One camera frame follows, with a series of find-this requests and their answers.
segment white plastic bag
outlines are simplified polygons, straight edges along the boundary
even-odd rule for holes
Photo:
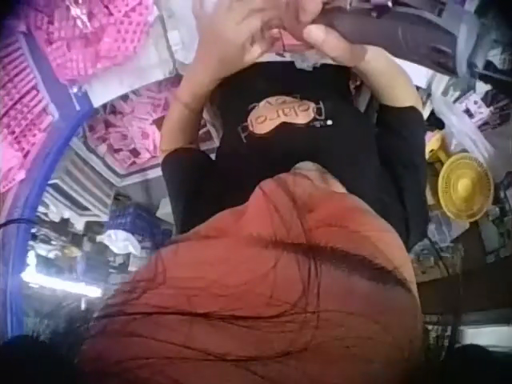
[[[141,254],[141,245],[137,239],[124,230],[108,230],[97,240],[108,245],[116,254]]]
[[[494,148],[483,137],[480,130],[448,98],[432,95],[432,106],[436,115],[445,123],[445,140],[451,154],[467,150],[481,162],[492,168]]]

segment light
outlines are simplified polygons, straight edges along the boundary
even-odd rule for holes
[[[52,278],[44,274],[36,272],[35,266],[28,265],[22,273],[24,282],[34,284],[37,286],[44,286],[46,288],[53,288],[55,290],[65,290],[72,294],[83,294],[90,298],[100,298],[103,294],[100,288],[96,286],[88,286],[83,282],[68,282],[60,278]]]

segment black shirt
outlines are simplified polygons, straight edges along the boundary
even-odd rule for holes
[[[247,202],[263,180],[310,161],[387,220],[407,249],[423,240],[428,210],[422,115],[413,107],[381,106],[373,124],[353,105],[349,79],[340,66],[304,71],[268,62],[225,80],[213,97],[223,128],[216,159],[181,148],[162,161],[177,232]],[[246,123],[251,109],[281,95],[314,102],[314,119],[252,133]]]

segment pink items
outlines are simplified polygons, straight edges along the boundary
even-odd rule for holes
[[[137,51],[153,9],[152,0],[37,0],[26,22],[59,80],[83,83]]]
[[[0,193],[4,193],[24,179],[53,117],[17,38],[0,46],[0,70]]]
[[[86,125],[87,142],[123,173],[156,164],[160,133],[154,120],[167,113],[172,89],[166,79],[108,102]]]

